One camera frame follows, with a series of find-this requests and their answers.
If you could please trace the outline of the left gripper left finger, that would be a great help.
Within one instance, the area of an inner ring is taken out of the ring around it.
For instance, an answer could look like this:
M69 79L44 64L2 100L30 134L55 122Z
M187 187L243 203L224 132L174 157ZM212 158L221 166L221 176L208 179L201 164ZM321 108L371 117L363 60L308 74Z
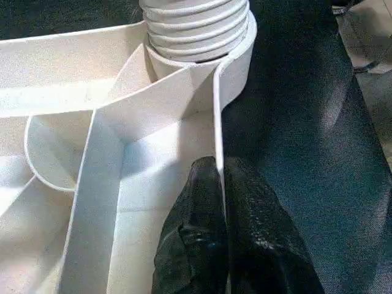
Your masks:
M152 293L225 293L228 245L221 179L214 157L192 163L163 224Z

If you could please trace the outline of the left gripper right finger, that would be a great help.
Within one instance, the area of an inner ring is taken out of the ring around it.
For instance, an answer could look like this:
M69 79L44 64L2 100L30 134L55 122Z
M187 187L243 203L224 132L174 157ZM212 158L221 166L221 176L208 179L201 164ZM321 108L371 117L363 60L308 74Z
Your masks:
M232 293L324 293L306 245L273 188L249 162L224 167Z

